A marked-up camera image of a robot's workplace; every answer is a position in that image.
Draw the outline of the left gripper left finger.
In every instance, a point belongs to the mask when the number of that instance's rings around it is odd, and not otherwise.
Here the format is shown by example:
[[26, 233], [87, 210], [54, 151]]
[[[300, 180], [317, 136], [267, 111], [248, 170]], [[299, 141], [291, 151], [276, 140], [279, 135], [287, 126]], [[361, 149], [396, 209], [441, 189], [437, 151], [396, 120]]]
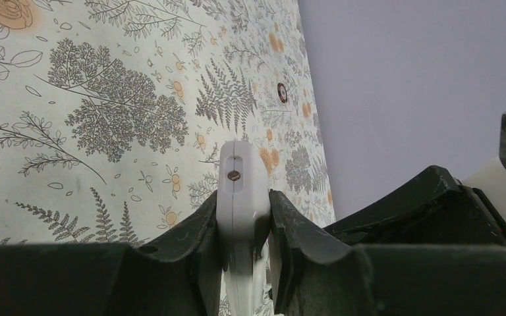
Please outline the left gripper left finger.
[[154, 240], [0, 246], [0, 315], [217, 315], [217, 196]]

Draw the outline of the white AC remote control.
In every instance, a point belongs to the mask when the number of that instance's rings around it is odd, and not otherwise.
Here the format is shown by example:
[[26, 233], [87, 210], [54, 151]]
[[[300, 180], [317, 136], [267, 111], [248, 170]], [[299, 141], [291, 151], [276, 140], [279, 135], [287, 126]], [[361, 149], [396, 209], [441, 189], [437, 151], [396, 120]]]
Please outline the white AC remote control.
[[231, 315], [262, 304], [270, 232], [269, 176], [256, 148], [230, 141], [221, 148], [216, 222]]

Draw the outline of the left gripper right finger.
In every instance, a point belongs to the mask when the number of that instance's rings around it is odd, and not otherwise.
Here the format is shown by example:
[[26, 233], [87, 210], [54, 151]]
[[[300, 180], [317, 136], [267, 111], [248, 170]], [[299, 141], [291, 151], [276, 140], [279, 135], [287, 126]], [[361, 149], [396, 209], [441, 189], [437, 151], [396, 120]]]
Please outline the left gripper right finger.
[[349, 246], [272, 190], [274, 312], [284, 315], [506, 315], [506, 247]]

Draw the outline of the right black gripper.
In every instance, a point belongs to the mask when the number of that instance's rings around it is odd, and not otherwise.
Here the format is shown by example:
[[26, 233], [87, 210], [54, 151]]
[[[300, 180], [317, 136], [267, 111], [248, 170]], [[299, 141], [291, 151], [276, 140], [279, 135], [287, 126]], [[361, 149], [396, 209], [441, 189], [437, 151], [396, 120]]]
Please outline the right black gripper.
[[373, 204], [326, 226], [343, 243], [499, 245], [506, 220], [483, 190], [431, 165]]

